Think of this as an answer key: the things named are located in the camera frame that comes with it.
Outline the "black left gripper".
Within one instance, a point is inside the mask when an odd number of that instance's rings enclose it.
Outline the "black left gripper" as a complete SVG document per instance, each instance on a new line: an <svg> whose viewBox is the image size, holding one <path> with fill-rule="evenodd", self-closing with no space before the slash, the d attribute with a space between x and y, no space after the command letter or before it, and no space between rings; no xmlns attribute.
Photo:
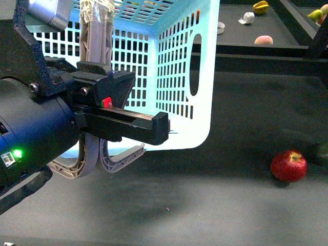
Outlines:
<svg viewBox="0 0 328 246"><path fill-rule="evenodd" d="M167 113L152 116L120 109L133 88L135 72L113 71L91 61L73 66L64 58L47 57L46 64L51 77L67 89L57 97L58 110L49 113L59 119L52 118L52 126L45 127L45 140L77 141L82 130L109 141L125 137L158 146L168 140Z"/></svg>

